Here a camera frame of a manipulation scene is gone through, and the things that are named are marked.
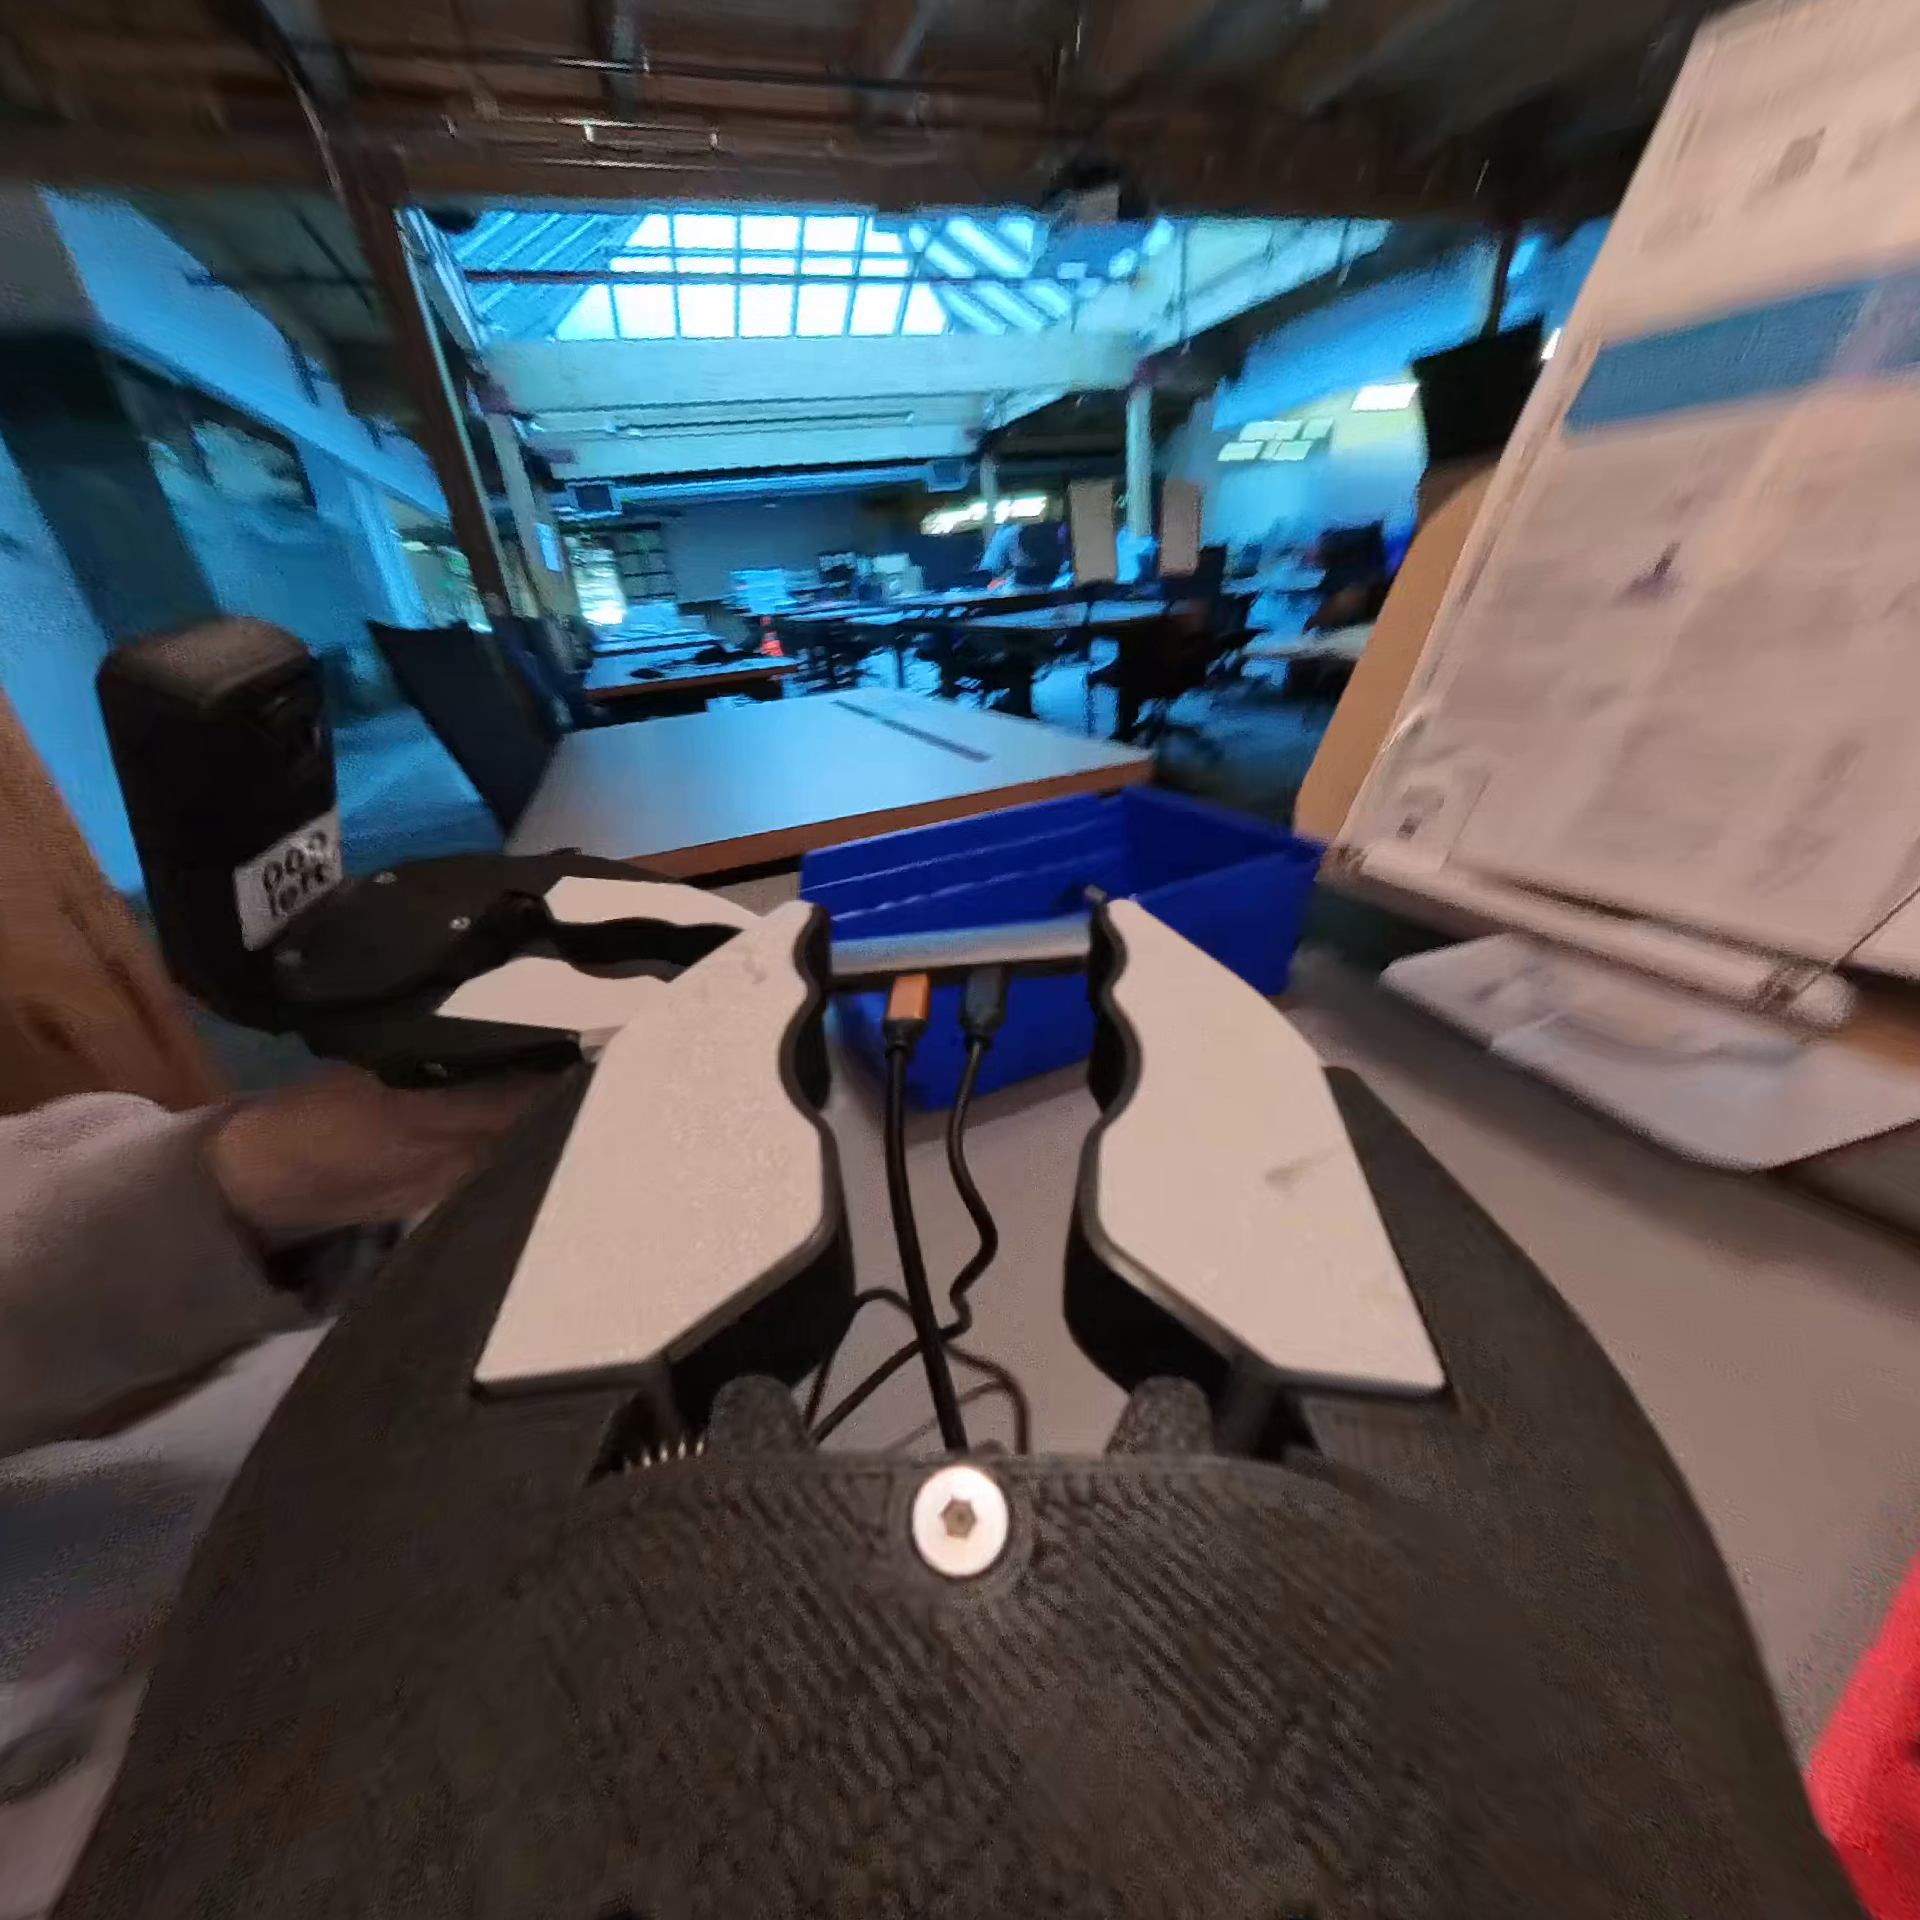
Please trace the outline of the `grey desk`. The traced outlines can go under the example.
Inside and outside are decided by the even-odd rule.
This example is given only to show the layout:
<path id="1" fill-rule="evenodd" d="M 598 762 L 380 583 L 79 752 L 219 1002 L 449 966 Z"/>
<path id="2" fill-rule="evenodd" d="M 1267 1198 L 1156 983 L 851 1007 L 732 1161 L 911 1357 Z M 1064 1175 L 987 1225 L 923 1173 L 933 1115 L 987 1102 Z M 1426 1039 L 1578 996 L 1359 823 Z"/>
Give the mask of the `grey desk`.
<path id="1" fill-rule="evenodd" d="M 1378 986 L 1412 945 L 1317 898 L 1286 1012 L 1354 1067 L 1618 1364 L 1706 1514 L 1800 1759 L 1916 1551 L 1916 1246 L 1499 1065 Z M 326 1323 L 101 1442 L 2 1469 L 2 1832 L 90 1821 L 198 1528 Z"/>

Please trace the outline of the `wooden table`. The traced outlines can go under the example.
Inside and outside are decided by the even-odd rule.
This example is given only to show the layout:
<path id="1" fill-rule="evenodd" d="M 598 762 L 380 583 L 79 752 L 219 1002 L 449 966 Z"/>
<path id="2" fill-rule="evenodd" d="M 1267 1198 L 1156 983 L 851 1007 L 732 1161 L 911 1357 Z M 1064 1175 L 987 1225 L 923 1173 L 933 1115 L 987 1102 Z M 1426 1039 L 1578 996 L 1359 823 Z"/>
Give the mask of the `wooden table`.
<path id="1" fill-rule="evenodd" d="M 709 878 L 1003 807 L 1107 799 L 1154 776 L 1154 752 L 1101 736 L 847 689 L 574 732 L 507 851 Z"/>

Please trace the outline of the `blue plastic bin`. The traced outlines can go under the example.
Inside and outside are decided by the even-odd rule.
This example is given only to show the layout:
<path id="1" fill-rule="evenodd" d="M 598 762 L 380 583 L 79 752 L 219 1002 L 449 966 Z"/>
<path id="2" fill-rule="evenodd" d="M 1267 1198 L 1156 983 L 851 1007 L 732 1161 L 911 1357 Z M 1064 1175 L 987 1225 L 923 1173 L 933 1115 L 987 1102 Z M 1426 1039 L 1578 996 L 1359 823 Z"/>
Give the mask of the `blue plastic bin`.
<path id="1" fill-rule="evenodd" d="M 1060 799 L 968 820 L 891 833 L 803 855 L 799 898 L 841 941 L 945 938 L 1017 923 L 1085 923 L 1091 892 L 1139 901 L 1226 970 L 1286 989 L 1321 865 L 1321 843 L 1149 784 L 1114 799 Z M 921 1114 L 950 1104 L 962 1080 L 959 986 L 931 994 L 931 1026 L 909 1067 Z M 1010 983 L 1006 1023 L 976 1092 L 1085 1067 L 1094 1033 L 1078 973 Z"/>

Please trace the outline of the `black partition panel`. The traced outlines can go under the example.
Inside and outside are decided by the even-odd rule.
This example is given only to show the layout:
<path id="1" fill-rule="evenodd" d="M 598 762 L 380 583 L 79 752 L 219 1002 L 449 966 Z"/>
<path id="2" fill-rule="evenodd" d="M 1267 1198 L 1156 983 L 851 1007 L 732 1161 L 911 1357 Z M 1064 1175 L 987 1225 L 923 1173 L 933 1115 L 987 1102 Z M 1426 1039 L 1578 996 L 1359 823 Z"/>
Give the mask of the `black partition panel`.
<path id="1" fill-rule="evenodd" d="M 462 622 L 432 627 L 367 625 L 405 701 L 512 837 L 566 732 L 514 652 Z"/>

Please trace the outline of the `grey USB hub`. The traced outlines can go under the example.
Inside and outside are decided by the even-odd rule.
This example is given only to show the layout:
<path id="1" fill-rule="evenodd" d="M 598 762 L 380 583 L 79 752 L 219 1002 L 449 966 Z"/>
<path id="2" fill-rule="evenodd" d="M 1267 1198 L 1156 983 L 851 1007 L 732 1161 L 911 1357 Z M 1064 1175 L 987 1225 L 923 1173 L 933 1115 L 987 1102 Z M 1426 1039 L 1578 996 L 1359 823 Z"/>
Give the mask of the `grey USB hub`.
<path id="1" fill-rule="evenodd" d="M 1088 950 L 1091 918 L 835 938 L 828 980 L 844 990 L 878 990 L 902 973 L 923 973 L 931 983 L 962 980 L 972 970 L 1075 973 L 1085 970 Z"/>

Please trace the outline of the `person's left hand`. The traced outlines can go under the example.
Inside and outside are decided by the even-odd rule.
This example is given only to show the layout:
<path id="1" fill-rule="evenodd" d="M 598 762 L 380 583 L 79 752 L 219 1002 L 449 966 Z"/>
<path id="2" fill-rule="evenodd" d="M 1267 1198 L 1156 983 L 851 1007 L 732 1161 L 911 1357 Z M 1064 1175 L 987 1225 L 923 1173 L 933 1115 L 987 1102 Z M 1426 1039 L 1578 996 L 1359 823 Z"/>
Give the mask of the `person's left hand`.
<path id="1" fill-rule="evenodd" d="M 453 1192 L 547 1102 L 543 1075 L 404 1090 L 331 1067 L 232 1104 L 201 1158 L 232 1222 L 265 1246 L 404 1225 Z"/>

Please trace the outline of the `brown cardboard backing board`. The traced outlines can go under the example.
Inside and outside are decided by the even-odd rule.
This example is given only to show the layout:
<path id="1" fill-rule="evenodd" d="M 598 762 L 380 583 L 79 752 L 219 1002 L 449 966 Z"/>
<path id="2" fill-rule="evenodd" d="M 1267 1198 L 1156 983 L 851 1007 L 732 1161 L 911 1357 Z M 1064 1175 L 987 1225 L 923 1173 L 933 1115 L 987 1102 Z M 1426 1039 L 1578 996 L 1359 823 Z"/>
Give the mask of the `brown cardboard backing board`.
<path id="1" fill-rule="evenodd" d="M 1422 473 L 1412 544 L 1296 794 L 1296 834 L 1324 845 L 1338 840 L 1401 716 L 1494 473 L 1494 453 L 1438 462 Z"/>

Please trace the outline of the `red plastic bin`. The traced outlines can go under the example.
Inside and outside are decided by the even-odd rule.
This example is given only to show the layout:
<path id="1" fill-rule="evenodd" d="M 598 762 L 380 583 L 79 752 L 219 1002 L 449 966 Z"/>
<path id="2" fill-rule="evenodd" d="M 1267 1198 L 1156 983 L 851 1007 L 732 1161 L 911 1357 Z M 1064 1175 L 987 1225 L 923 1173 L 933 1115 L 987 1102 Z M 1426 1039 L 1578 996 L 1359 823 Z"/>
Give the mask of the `red plastic bin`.
<path id="1" fill-rule="evenodd" d="M 1868 1918 L 1916 1918 L 1916 1563 L 1815 1744 L 1807 1790 Z"/>

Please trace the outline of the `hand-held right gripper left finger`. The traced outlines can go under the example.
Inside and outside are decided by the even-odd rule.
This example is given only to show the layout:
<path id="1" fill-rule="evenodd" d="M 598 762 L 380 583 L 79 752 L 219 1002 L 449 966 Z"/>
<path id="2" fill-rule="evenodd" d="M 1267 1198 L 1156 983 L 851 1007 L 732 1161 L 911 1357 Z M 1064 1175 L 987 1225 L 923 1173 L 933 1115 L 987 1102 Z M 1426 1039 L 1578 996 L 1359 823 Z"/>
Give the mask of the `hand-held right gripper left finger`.
<path id="1" fill-rule="evenodd" d="M 610 1389 L 644 1442 L 723 1386 L 814 1378 L 854 1297 L 833 1090 L 828 918 L 783 902 L 671 980 L 597 1050 L 470 1389 Z"/>

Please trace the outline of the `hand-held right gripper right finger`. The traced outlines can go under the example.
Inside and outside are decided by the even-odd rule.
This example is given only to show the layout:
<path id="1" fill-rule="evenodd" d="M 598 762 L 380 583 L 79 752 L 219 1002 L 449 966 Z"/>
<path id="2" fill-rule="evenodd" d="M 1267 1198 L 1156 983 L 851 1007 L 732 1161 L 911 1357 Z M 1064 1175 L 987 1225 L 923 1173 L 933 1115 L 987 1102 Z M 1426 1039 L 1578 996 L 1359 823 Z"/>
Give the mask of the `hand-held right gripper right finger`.
<path id="1" fill-rule="evenodd" d="M 1088 999 L 1063 1303 L 1091 1367 L 1196 1386 L 1234 1442 L 1311 1396 L 1438 1403 L 1443 1357 L 1284 1012 L 1135 901 L 1091 915 Z"/>

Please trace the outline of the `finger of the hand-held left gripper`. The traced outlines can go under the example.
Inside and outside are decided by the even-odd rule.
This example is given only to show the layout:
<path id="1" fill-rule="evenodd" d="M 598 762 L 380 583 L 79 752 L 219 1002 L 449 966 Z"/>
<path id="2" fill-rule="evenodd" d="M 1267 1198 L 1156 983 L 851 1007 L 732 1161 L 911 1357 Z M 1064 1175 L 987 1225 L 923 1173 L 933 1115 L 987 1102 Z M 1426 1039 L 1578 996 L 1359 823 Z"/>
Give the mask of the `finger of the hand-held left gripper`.
<path id="1" fill-rule="evenodd" d="M 547 945 L 576 968 L 691 968 L 760 918 L 674 879 L 567 875 L 543 894 Z"/>
<path id="2" fill-rule="evenodd" d="M 610 970 L 588 970 L 561 958 L 519 955 L 462 980 L 435 1004 L 435 1013 L 462 1027 L 571 1033 L 593 1056 L 634 1019 L 648 1017 L 654 1002 L 696 966 L 642 958 Z"/>

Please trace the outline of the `black monitor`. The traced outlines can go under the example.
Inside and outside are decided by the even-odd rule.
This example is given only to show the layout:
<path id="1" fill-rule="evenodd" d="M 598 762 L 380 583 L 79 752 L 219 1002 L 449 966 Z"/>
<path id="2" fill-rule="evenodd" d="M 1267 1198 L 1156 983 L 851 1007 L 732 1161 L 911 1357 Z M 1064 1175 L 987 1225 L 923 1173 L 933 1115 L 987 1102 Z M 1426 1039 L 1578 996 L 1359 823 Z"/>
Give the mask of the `black monitor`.
<path id="1" fill-rule="evenodd" d="M 1479 333 L 1409 363 L 1421 404 L 1426 466 L 1497 456 L 1543 372 L 1544 324 L 1528 319 Z"/>

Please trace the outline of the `white stand base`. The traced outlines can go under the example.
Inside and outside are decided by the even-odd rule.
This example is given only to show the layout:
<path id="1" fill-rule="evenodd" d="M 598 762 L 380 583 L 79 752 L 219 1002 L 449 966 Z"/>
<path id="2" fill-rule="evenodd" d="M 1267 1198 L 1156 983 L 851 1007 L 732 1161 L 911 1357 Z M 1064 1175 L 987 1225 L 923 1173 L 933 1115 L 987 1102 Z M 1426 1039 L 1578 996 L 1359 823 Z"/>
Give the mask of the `white stand base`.
<path id="1" fill-rule="evenodd" d="M 1916 1124 L 1916 1071 L 1514 931 L 1401 958 L 1381 990 L 1678 1158 L 1778 1173 Z"/>

